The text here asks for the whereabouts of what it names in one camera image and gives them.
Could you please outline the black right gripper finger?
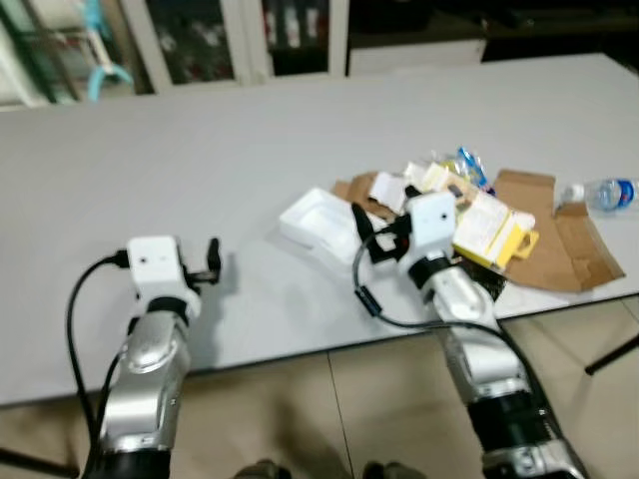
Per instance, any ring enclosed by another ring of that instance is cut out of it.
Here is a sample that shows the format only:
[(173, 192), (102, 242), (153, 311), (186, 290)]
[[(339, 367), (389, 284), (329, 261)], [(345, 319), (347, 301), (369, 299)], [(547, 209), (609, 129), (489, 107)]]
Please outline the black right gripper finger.
[(373, 243), (377, 237), (377, 229), (371, 223), (369, 215), (358, 204), (351, 204), (351, 214), (360, 241), (359, 251), (366, 252), (370, 261), (380, 261), (380, 250), (375, 249)]

